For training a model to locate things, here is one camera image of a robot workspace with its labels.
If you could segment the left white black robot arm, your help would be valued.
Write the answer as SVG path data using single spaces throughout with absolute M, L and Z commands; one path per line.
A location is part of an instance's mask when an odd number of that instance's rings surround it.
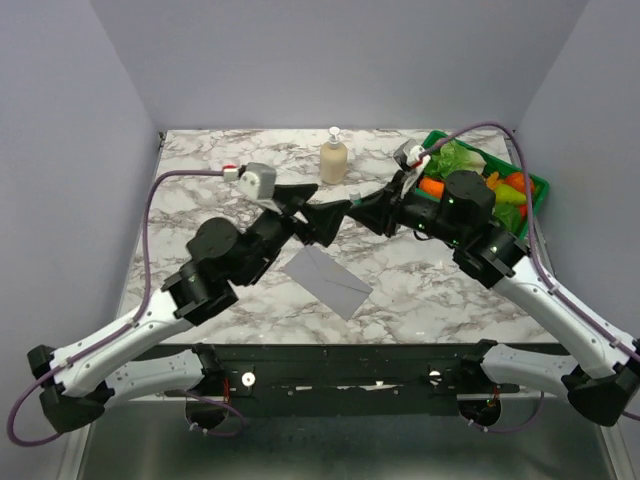
M 310 203 L 315 184 L 278 185 L 244 231 L 231 221 L 205 221 L 187 243 L 189 260 L 132 311 L 64 348 L 41 345 L 28 354 L 33 374 L 45 376 L 39 395 L 54 430 L 68 433 L 97 420 L 109 407 L 154 393 L 214 393 L 224 368 L 213 348 L 140 361 L 163 340 L 214 318 L 233 305 L 237 286 L 258 282 L 290 238 L 329 245 L 351 207 L 348 200 Z

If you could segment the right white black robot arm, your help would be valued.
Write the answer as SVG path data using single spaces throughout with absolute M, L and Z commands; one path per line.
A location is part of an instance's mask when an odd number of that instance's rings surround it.
M 613 426 L 639 390 L 639 344 L 554 281 L 532 250 L 493 217 L 496 196 L 481 175 L 456 171 L 440 200 L 411 192 L 400 171 L 383 189 L 357 201 L 348 215 L 378 235 L 400 226 L 449 245 L 460 270 L 519 306 L 565 349 L 563 355 L 481 342 L 460 367 L 480 392 L 514 384 L 567 401 L 580 415 Z

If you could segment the beige soap pump bottle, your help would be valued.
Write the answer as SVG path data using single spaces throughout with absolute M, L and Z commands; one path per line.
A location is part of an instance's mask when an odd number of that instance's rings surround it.
M 335 185 L 346 175 L 348 149 L 341 140 L 339 127 L 330 127 L 328 133 L 328 140 L 320 148 L 320 178 L 324 183 Z

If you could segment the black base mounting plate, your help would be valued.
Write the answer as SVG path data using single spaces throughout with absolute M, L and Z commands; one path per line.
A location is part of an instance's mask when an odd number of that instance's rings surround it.
M 249 418 L 430 414 L 455 416 L 461 395 L 496 387 L 465 366 L 473 344 L 201 345 L 206 377 L 198 394 L 231 387 Z

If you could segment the green toy pear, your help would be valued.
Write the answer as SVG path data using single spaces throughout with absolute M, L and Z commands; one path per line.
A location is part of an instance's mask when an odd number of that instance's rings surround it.
M 497 205 L 512 205 L 519 207 L 527 203 L 527 196 L 524 193 L 507 184 L 498 185 L 495 188 L 494 193 Z

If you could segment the yellow toy pepper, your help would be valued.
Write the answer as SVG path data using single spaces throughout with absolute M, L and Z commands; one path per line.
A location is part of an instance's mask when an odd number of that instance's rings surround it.
M 495 191 L 503 183 L 504 179 L 500 176 L 498 171 L 491 173 L 485 181 L 486 186 L 492 191 Z

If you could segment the grey envelope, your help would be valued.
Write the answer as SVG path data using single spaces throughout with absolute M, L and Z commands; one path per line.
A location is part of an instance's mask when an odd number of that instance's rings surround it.
M 349 320 L 373 289 L 315 246 L 305 246 L 284 272 L 343 320 Z

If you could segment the green white glue stick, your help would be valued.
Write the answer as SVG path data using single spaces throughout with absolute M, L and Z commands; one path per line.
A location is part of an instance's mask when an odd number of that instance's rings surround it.
M 360 205 L 362 202 L 362 196 L 359 191 L 353 190 L 349 192 L 349 200 L 353 206 Z

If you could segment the green toy leaf vegetable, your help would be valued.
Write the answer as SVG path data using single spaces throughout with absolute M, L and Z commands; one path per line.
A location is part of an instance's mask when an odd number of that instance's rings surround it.
M 519 236 L 523 216 L 518 206 L 497 204 L 493 210 L 494 217 L 511 233 Z

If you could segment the orange toy fruit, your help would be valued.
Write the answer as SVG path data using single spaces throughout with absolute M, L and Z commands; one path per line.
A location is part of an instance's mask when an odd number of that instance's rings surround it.
M 441 199 L 444 193 L 445 184 L 440 180 L 423 177 L 418 184 L 418 188 L 420 191 L 433 198 Z

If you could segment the orange toy tomato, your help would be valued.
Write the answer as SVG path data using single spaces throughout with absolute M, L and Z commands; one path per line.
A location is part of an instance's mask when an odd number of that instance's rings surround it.
M 532 180 L 526 182 L 525 175 L 522 172 L 511 173 L 506 177 L 504 183 L 522 194 L 526 194 L 528 191 L 535 191 L 534 182 Z

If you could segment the green toy lettuce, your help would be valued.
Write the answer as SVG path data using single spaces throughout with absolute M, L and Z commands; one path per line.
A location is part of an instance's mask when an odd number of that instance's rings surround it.
M 486 162 L 481 154 L 464 147 L 458 141 L 451 141 L 431 155 L 424 169 L 430 178 L 444 180 L 456 171 L 471 171 L 482 174 Z

